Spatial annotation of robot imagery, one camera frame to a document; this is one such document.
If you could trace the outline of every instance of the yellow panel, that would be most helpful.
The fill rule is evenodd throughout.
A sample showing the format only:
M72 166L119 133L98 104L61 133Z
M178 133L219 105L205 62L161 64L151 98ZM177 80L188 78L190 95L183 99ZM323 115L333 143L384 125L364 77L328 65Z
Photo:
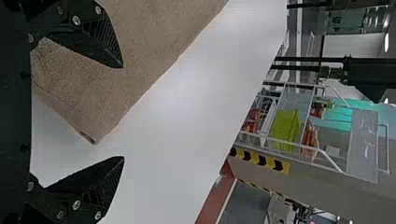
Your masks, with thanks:
M244 159L245 154L244 154L244 150L243 149L237 149L236 150L236 158L238 158L239 160Z
M290 163L282 161L282 166L283 166L283 170L280 173L288 175L289 174Z
M253 163L253 164L259 163L259 161L260 161L259 154L254 153L254 152L250 152L250 156L251 156L251 159L249 161L250 163Z
M265 157L267 164L265 165L266 168L272 169L275 167L275 159L271 157Z

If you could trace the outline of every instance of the yellow black hazard stripe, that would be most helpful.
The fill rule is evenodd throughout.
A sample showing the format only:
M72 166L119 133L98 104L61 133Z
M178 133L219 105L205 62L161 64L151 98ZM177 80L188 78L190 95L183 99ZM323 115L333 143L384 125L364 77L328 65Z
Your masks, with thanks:
M247 151L240 148L231 148L230 156L236 157L242 161L248 161L258 166L262 166L274 171L279 171L281 174L288 175L290 163L279 161L272 157L265 157L252 151Z

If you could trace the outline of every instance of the gray floor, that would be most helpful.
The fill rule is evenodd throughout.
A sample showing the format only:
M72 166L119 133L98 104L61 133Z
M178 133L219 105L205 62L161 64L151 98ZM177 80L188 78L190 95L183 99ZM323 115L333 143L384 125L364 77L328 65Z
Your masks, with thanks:
M269 192L238 181L219 223L263 224L269 202Z

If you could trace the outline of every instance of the bolt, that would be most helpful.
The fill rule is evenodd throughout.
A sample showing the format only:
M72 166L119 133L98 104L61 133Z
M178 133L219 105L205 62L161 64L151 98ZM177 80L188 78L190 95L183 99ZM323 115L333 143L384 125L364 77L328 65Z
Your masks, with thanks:
M95 215L95 220L97 221L97 220L99 220L101 217L102 217L102 213L99 211L99 212L97 212L96 215Z
M80 206L81 206L81 202L79 200L75 201L73 203L73 210L77 211Z
M32 189L35 188L35 182L29 182L27 183L27 191L30 192Z
M58 213L58 215L56 215L56 217L57 217L58 219L64 218L64 211L60 211L60 212Z
M74 17L73 17L73 23L74 23L76 26L81 25L81 20L79 19L78 16L74 16Z
M35 43L35 37L31 34L27 34L27 37L29 38L29 43L33 44Z
M100 7L95 7L96 14L102 14L102 9Z
M61 8L61 7L58 7L58 13L59 13L60 15L63 15L63 14L64 14L64 9Z

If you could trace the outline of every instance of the white wall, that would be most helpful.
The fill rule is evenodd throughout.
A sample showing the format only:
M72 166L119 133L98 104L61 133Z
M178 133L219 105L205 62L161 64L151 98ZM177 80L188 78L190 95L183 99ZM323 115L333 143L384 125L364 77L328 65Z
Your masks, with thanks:
M323 57L344 57L352 54L356 58L377 57L385 34L326 35Z
M126 158L101 223L193 223L286 33L286 0L230 0L99 146L34 99L31 170L44 186Z

